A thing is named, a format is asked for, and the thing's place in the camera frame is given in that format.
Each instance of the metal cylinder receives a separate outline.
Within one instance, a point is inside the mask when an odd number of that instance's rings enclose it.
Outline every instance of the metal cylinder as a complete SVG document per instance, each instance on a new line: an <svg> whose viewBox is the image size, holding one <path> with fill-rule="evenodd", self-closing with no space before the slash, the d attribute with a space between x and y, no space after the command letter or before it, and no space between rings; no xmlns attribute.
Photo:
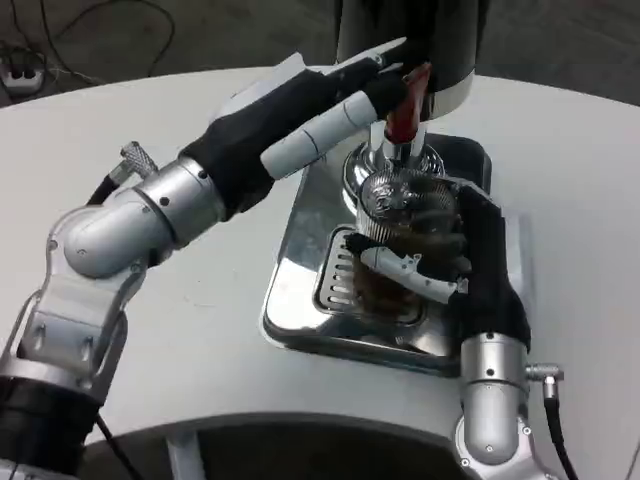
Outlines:
<svg viewBox="0 0 640 480"><path fill-rule="evenodd" d="M461 349L464 441L486 465L507 462L518 449L518 412L526 402L525 346L483 333Z"/></svg>
<svg viewBox="0 0 640 480"><path fill-rule="evenodd" d="M420 58L403 73L428 59L421 120L445 115L469 92L488 7L489 0L337 0L337 60L398 37L419 42Z"/></svg>

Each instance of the round table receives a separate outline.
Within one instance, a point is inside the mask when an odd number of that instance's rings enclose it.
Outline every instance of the round table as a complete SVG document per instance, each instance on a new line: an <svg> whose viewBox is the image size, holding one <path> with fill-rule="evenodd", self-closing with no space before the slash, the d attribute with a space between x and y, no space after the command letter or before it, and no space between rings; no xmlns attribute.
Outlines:
<svg viewBox="0 0 640 480"><path fill-rule="evenodd" d="M0 341L44 278L49 228L86 201L120 147L137 140L159 164L171 161L264 71L153 78L0 110ZM464 105L430 127L479 141L493 160L496 198L531 217L531 360L565 367L566 444L583 480L623 478L640 424L639 126L633 106L478 77ZM299 180L279 182L257 208L149 272L127 309L129 339L103 409L114 434L278 413L451 433L448 420L460 413L455 381L265 339L261 307ZM534 387L538 451L560 471L541 403ZM94 432L89 441L100 438Z"/></svg>

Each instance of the electrical cable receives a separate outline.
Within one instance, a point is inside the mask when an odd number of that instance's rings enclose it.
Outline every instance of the electrical cable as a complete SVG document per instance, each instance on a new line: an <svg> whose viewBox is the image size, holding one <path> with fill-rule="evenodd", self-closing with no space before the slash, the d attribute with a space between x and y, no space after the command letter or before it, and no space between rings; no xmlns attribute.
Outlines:
<svg viewBox="0 0 640 480"><path fill-rule="evenodd" d="M564 446L564 436L562 435L562 424L560 423L560 401L557 397L544 399L544 410L547 414L547 424L549 425L549 433L551 441L556 447L558 458L567 474L568 480L579 480L576 471L571 464L569 454Z"/></svg>
<svg viewBox="0 0 640 480"><path fill-rule="evenodd" d="M98 414L98 416L96 417L96 425L98 425L98 428L102 432L102 435L104 435L104 439L107 442L107 445L109 445L109 448L111 448L113 454L118 458L120 463L122 463L122 466L125 468L132 480L144 480L144 477L140 474L138 469L134 467L133 463L131 463L131 460L129 460L127 454L124 453L124 450L122 450L120 444L116 441L115 438L113 438L113 435L109 431L107 424L104 423L104 420L102 419L100 414Z"/></svg>
<svg viewBox="0 0 640 480"><path fill-rule="evenodd" d="M156 54L155 58L153 59L153 62L151 62L151 65L147 69L146 75L147 75L147 77L150 77L151 75L153 75L153 71L155 70L156 66L164 58L165 54L169 50L169 47L173 43L173 38L174 38L175 32L176 32L176 23L175 23L175 20L173 19L173 16L171 15L171 13L169 13L168 10L166 10L163 7L161 7L160 5L156 5L155 3L150 2L149 0L105 0L105 1L103 1L101 3L96 3L94 5L91 5L91 6L87 7L87 8L85 8L84 10L82 10L80 13L78 13L73 19L71 19L71 21L69 21L56 34L55 38L56 39L61 38L63 35L65 35L69 30L74 28L83 18L85 18L91 12L94 12L96 10L102 9L104 7L115 5L115 4L118 4L118 3L125 3L125 2L139 3L141 5L146 5L147 7L151 8L151 9L153 9L153 10L159 12L159 13L161 13L165 17L165 19L167 20L167 23L169 24L169 35L167 36L167 39L165 40L162 48L160 49L160 51Z"/></svg>
<svg viewBox="0 0 640 480"><path fill-rule="evenodd" d="M72 68L70 68L66 62L64 61L64 59L62 58L62 56L60 55L60 52L58 52L58 50L56 49L55 44L53 43L53 38L51 38L51 31L49 30L49 21L47 19L47 9L44 6L44 0L40 0L40 15L42 17L42 27L44 28L44 33L45 36L47 38L47 43L49 44L49 48L51 48L51 51L53 52L53 54L57 57L58 62L60 63L60 65L62 66L62 68L64 68L65 70L67 70L71 76L77 78L78 80L80 80L82 83L84 83L85 85L91 85L93 86L92 82L89 82L87 79L85 79L82 75L79 75L78 73L76 73Z"/></svg>
<svg viewBox="0 0 640 480"><path fill-rule="evenodd" d="M42 64L42 68L43 68L43 72L46 75L47 72L47 55L46 53L40 51L38 48L36 48L35 43L31 40L31 38L29 38L29 36L26 34L26 32L22 29L22 26L20 25L20 21L18 19L18 8L16 6L16 2L15 0L10 0L10 4L11 4L11 18L13 21L13 26L16 29L16 31L22 36L24 43L26 45L25 47L17 47L17 46L12 46L9 47L8 45L5 44L5 47L9 50L9 52L6 54L6 58L8 60L9 63L9 67L11 69L11 74L16 74L16 72L18 72L18 69L16 68L16 65L13 62L13 52L14 51L20 51L23 54L25 54L25 60L24 60L24 64L26 65L27 61L26 61L26 55L35 57L38 61L38 63ZM24 95L24 97L33 97L37 94L39 94L42 89L44 88L45 85L45 80L46 80L46 76L43 79L42 83L40 84L40 86L38 87L38 89L34 92L31 92L27 95ZM6 88L6 85L4 85L3 83L3 90L5 91L5 93L7 93L7 95L9 96L10 100L13 100L14 96L11 94L11 92L9 91L8 88Z"/></svg>
<svg viewBox="0 0 640 480"><path fill-rule="evenodd" d="M631 480L633 471L636 468L636 463L638 462L638 455L640 455L640 439L638 439L638 443L636 443L636 449L633 451L633 455L631 456L629 470L627 470L627 475L624 477L624 480Z"/></svg>
<svg viewBox="0 0 640 480"><path fill-rule="evenodd" d="M102 182L98 185L98 188L96 188L93 194L91 194L87 205L102 205L104 201L109 198L109 195L115 192L119 186L120 185L114 182L113 179L107 175L102 179Z"/></svg>
<svg viewBox="0 0 640 480"><path fill-rule="evenodd" d="M18 33L22 35L22 38L24 39L24 43L27 45L29 50L34 52L38 51L37 48L35 48L34 43L31 41L31 39L27 36L27 34L24 32L24 30L22 30L22 27L20 26L20 22L18 21L18 9L16 7L16 1L10 0L10 2L11 2L11 17L13 19L13 26L18 31Z"/></svg>

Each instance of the cable connector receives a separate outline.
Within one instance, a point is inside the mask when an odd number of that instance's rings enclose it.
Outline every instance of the cable connector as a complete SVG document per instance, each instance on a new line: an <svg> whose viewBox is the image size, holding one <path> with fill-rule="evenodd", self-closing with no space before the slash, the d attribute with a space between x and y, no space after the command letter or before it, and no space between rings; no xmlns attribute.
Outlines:
<svg viewBox="0 0 640 480"><path fill-rule="evenodd" d="M544 400L560 397L559 383L564 380L564 370L555 363L534 363L526 367L527 379L542 383Z"/></svg>

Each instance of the espresso machine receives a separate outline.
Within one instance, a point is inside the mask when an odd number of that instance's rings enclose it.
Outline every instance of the espresso machine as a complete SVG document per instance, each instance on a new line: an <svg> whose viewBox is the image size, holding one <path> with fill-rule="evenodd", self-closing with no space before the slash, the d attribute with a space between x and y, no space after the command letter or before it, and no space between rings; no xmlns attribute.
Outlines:
<svg viewBox="0 0 640 480"><path fill-rule="evenodd" d="M465 179L490 193L491 160L479 143L428 132L430 120L469 94L488 1L354 0L335 8L338 62L397 37L419 46L416 61L402 67L410 98L307 169L269 288L264 329L290 348L457 377L456 319L437 302L415 299L392 314L364 308L344 239L357 229L363 183L390 167ZM530 313L526 229L523 217L507 215L510 280Z"/></svg>

